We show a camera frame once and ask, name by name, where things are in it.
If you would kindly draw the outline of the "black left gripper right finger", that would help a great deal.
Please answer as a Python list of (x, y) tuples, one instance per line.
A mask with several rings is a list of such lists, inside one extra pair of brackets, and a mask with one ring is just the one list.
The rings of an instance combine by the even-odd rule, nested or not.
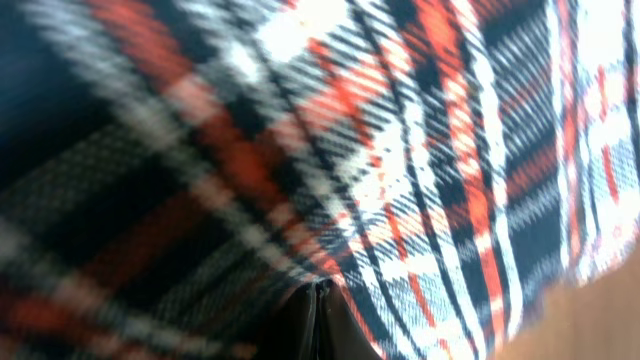
[(330, 280), (316, 284), (315, 359), (381, 360)]

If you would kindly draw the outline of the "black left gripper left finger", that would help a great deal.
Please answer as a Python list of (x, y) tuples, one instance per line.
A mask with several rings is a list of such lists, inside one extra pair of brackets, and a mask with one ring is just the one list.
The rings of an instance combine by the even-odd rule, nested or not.
[(260, 338), (257, 360), (317, 358), (317, 283), (297, 288), (268, 321)]

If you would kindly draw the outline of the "red plaid shirt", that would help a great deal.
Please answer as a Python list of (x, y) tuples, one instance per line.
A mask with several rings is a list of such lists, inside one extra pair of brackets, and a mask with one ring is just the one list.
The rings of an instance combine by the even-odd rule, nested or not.
[(330, 280), (484, 359), (639, 237), (635, 1), (1, 5), (1, 355), (254, 359)]

